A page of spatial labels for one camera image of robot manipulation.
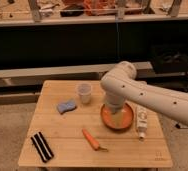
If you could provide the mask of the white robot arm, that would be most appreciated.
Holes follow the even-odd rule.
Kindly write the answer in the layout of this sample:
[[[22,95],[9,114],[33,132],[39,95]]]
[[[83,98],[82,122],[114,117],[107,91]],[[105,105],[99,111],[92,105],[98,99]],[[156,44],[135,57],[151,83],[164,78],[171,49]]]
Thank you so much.
[[[129,100],[188,126],[188,93],[143,84],[136,75],[136,67],[122,61],[102,77],[105,105],[113,113]]]

